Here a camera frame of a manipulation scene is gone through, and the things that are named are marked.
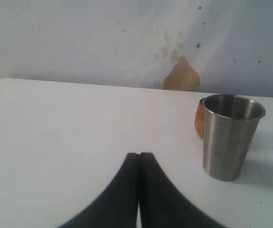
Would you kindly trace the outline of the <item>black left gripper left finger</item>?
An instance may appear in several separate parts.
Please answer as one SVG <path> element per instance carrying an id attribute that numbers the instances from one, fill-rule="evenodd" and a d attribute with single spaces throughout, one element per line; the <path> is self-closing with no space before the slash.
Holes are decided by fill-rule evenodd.
<path id="1" fill-rule="evenodd" d="M 62 228 L 135 228 L 140 155 L 128 153 L 104 191 Z"/>

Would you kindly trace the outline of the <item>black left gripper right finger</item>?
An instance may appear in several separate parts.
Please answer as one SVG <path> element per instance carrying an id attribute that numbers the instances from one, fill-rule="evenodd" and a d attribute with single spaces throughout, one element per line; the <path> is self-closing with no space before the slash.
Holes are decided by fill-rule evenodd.
<path id="1" fill-rule="evenodd" d="M 138 194 L 143 228 L 223 227 L 180 193 L 149 152 L 140 154 Z"/>

